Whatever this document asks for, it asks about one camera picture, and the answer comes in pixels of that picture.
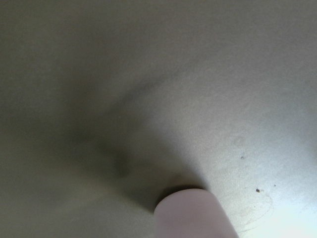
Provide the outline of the pink cup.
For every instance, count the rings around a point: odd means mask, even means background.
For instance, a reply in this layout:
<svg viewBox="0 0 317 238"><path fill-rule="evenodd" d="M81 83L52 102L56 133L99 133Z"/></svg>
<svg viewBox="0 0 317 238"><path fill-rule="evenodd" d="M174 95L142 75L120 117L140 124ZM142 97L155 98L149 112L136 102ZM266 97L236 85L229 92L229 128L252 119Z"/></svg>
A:
<svg viewBox="0 0 317 238"><path fill-rule="evenodd" d="M237 238L217 198L203 189L186 189L161 200L154 210L156 238Z"/></svg>

